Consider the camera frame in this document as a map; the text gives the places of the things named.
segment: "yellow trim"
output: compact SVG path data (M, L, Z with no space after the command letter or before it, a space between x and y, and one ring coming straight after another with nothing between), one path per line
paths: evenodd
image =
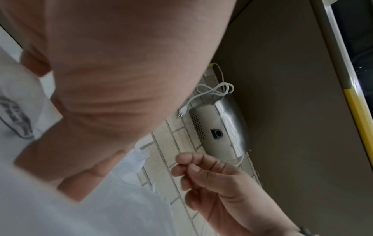
M373 166L373 121L369 108L364 97L361 98L354 88L345 89L343 92L359 130L365 151Z

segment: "fingernail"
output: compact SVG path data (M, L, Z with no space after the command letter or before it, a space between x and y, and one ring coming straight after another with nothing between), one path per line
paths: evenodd
M200 168L198 166L196 166L195 164L191 164L189 169L194 174L198 173L199 170L200 170Z

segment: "gray wall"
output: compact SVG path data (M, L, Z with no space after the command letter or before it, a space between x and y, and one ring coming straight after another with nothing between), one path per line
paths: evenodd
M213 59L234 84L264 189L323 236L371 235L373 172L308 0L254 0Z

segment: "silver device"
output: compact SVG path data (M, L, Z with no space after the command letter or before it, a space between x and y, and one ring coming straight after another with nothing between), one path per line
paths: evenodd
M242 112L231 95L189 111L206 153L234 164L249 151L250 137Z

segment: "forearm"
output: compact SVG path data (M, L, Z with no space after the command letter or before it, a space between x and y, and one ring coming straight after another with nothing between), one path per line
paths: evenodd
M128 151L191 93L233 6L226 0L48 1L49 59L67 115L16 164L52 180Z

